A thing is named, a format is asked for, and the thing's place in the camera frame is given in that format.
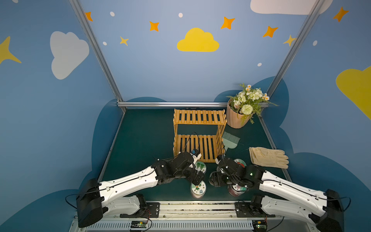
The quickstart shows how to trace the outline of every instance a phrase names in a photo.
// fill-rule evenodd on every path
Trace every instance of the wooden shelf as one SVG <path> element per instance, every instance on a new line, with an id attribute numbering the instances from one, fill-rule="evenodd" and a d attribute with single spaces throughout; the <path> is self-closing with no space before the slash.
<path id="1" fill-rule="evenodd" d="M 204 163 L 215 163 L 218 155 L 224 154 L 222 135 L 227 124 L 225 110 L 174 110 L 174 157 L 178 156 L 180 151 L 190 152 L 197 148 L 201 153 L 200 161 Z M 178 135 L 178 125 L 217 125 L 215 135 L 199 135 L 200 144 L 198 144 L 197 135 Z"/>

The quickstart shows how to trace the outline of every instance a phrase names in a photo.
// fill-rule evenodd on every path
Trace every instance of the white flower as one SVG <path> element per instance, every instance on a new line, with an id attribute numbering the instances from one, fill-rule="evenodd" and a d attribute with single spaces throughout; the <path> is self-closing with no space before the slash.
<path id="1" fill-rule="evenodd" d="M 253 112 L 253 107 L 249 104 L 242 106 L 241 113 L 249 115 Z"/>

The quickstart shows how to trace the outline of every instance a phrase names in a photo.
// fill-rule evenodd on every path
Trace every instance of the glove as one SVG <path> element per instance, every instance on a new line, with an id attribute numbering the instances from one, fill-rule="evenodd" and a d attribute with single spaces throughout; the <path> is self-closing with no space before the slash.
<path id="1" fill-rule="evenodd" d="M 250 158 L 253 164 L 263 167 L 278 167 L 287 169 L 289 161 L 285 151 L 264 147 L 250 147 Z"/>

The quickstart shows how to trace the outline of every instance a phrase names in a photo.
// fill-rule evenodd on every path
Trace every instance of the white cloud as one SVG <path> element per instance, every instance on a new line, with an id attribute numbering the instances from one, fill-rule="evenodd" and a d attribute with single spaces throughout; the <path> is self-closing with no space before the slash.
<path id="1" fill-rule="evenodd" d="M 59 79 L 65 79 L 89 54 L 89 45 L 74 33 L 53 32 L 50 49 L 54 56 L 52 72 Z"/>
<path id="2" fill-rule="evenodd" d="M 259 14 L 309 14 L 316 0 L 251 0 L 250 8 Z M 321 14 L 331 5 L 325 0 Z"/>

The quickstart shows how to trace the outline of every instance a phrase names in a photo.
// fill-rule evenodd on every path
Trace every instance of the flower pot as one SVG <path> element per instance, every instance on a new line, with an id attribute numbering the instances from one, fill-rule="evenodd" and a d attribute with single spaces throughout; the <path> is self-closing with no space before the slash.
<path id="1" fill-rule="evenodd" d="M 253 114 L 249 114 L 247 116 L 247 119 L 244 122 L 242 122 L 243 115 L 244 114 L 238 114 L 238 113 L 234 112 L 231 109 L 231 107 L 229 106 L 229 102 L 228 102 L 228 106 L 227 106 L 227 124 L 230 127 L 235 128 L 235 129 L 239 129 L 239 128 L 243 127 L 244 125 L 246 125 L 246 123 L 253 116 Z"/>

